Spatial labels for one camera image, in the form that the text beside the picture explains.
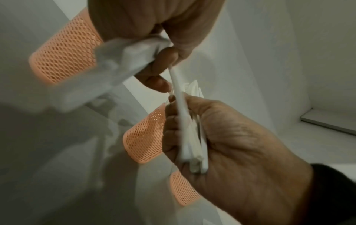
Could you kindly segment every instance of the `hand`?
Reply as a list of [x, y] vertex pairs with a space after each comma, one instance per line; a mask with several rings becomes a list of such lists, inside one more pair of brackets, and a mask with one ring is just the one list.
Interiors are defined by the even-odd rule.
[[91, 20], [104, 41], [139, 39], [164, 29], [174, 46], [135, 77], [145, 86], [169, 92], [160, 76], [171, 64], [187, 58], [208, 35], [225, 0], [88, 0]]
[[174, 96], [166, 107], [163, 152], [207, 200], [242, 224], [298, 224], [305, 214], [312, 167], [270, 131], [224, 103], [186, 96], [208, 139], [209, 169], [190, 173], [177, 160], [180, 131]]

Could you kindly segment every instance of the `perforated plastic basket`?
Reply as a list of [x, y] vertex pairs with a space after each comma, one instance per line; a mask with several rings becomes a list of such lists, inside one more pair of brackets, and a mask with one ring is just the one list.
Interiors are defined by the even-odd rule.
[[169, 178], [172, 194], [182, 206], [187, 206], [198, 200], [201, 196], [183, 177], [180, 171], [175, 171]]
[[138, 163], [147, 163], [162, 153], [165, 104], [129, 129], [123, 144], [129, 156]]
[[93, 49], [102, 42], [84, 8], [34, 52], [29, 63], [42, 81], [55, 84], [93, 67]]

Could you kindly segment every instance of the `mesh pattern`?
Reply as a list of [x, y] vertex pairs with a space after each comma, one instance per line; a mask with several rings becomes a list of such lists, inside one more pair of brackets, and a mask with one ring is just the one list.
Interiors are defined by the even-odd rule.
[[162, 104], [124, 134], [124, 147], [136, 162], [147, 163], [162, 153], [164, 109]]
[[169, 182], [173, 195], [182, 206], [189, 205], [200, 198], [199, 193], [179, 171], [171, 174]]
[[58, 83], [95, 65], [93, 49], [102, 43], [84, 9], [30, 57], [30, 66], [46, 83]]

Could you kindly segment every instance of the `white wall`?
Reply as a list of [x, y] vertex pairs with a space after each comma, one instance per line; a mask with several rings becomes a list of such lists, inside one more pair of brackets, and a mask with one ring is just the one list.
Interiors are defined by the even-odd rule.
[[309, 163], [356, 163], [356, 136], [299, 122], [279, 137], [290, 150]]
[[310, 108], [293, 25], [284, 1], [227, 1], [233, 26], [277, 132]]
[[286, 2], [313, 107], [356, 115], [356, 1]]

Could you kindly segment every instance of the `black sleeve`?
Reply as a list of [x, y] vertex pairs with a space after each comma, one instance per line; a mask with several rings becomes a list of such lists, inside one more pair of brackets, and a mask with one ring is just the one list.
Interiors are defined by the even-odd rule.
[[311, 199], [303, 224], [356, 224], [356, 184], [328, 166], [312, 164], [312, 167]]

